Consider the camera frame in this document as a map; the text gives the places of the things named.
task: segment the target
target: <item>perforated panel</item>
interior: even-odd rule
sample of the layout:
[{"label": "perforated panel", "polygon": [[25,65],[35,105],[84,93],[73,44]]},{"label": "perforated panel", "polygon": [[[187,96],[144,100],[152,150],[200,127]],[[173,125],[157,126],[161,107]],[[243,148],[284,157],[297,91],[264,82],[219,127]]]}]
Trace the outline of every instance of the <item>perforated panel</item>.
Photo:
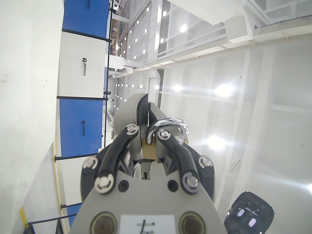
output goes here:
[{"label": "perforated panel", "polygon": [[60,99],[62,157],[97,153],[102,141],[100,100]]},{"label": "perforated panel", "polygon": [[109,0],[65,0],[63,28],[106,38]]}]

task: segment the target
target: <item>robotic hand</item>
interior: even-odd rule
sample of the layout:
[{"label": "robotic hand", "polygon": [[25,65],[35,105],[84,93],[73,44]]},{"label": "robotic hand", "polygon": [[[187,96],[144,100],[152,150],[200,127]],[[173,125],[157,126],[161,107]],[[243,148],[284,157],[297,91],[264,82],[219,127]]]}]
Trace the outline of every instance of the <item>robotic hand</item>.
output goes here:
[{"label": "robotic hand", "polygon": [[114,130],[114,141],[83,163],[83,204],[70,234],[241,231],[225,229],[215,210],[213,162],[186,144],[183,120],[136,94],[116,112]]}]

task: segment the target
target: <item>sign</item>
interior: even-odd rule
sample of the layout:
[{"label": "sign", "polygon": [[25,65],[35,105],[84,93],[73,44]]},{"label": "sign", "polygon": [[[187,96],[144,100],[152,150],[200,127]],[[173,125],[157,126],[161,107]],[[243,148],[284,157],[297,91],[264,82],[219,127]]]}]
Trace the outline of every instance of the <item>sign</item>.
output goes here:
[{"label": "sign", "polygon": [[176,233],[174,215],[122,215],[119,234]]}]

